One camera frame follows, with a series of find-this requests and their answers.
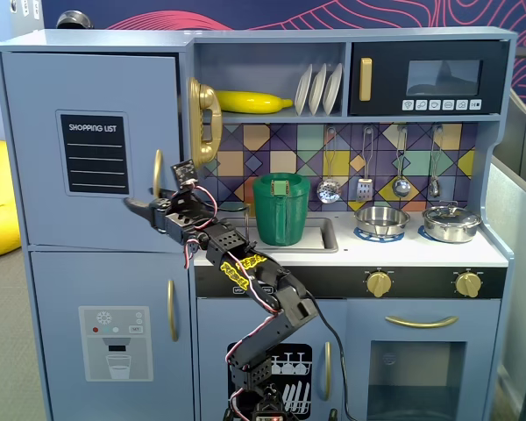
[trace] gold door handle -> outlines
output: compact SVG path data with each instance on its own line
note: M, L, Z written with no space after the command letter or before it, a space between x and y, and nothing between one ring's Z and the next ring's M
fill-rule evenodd
M177 342L174 314L174 281L172 280L167 281L167 321L169 323L169 331L172 333L172 341Z
M331 343L325 342L325 400L330 400L331 394Z
M156 158L154 160L154 177L152 179L152 192L154 197L160 198L160 174L161 174L161 162L164 159L164 155L161 149L156 151Z
M453 325L458 321L458 317L452 316L450 318L444 318L442 320L438 320L437 322L431 323L410 322L408 320L397 318L395 316L386 316L386 320L390 323L393 323L394 325L413 327L415 329L437 329L438 327L446 327Z
M372 96L372 59L360 59L360 101L370 101Z
M203 110L210 110L211 139L203 140ZM196 168L214 160L222 139L222 110L213 88L189 79L189 135L191 158Z

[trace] oven window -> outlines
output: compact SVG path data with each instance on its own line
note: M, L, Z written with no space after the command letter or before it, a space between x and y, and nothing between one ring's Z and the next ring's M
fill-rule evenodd
M477 95L480 67L479 60L410 61L407 95Z
M455 420L465 355L465 342L373 341L367 419Z

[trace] colorful tile backsplash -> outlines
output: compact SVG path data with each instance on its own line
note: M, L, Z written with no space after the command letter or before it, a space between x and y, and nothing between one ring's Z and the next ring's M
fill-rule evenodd
M217 158L201 170L202 185L225 205L253 203L253 180L269 172L297 173L309 178L311 211L355 211L363 206L392 206L406 211L423 211L439 200L455 200L466 205L472 176L477 125L443 125L443 152L437 164L441 196L428 194L430 182L432 125L409 124L408 151L403 175L410 181L411 193L404 199L392 191L397 176L397 125L371 125L373 158L369 176L374 182L374 200L356 201L357 182L364 175L362 156L365 125L226 125ZM334 140L331 130L337 137ZM316 195L317 184L328 174L341 185L341 200L323 204Z

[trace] pot lid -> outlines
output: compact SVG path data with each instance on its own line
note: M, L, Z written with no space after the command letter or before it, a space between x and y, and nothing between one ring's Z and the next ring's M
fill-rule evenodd
M423 215L429 221L444 225L477 225L481 222L476 214L453 205L435 206L426 210Z

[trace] toy kitchen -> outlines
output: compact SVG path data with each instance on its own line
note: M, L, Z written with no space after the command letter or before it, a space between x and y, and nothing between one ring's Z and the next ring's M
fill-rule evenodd
M48 419L212 421L229 405L251 419L224 356L266 312L208 252L184 253L123 204L177 190L192 160L211 209L246 209L218 218L311 291L338 335L316 318L273 348L297 419L487 421L514 258L485 198L515 40L46 30L1 44ZM295 210L264 208L264 190Z

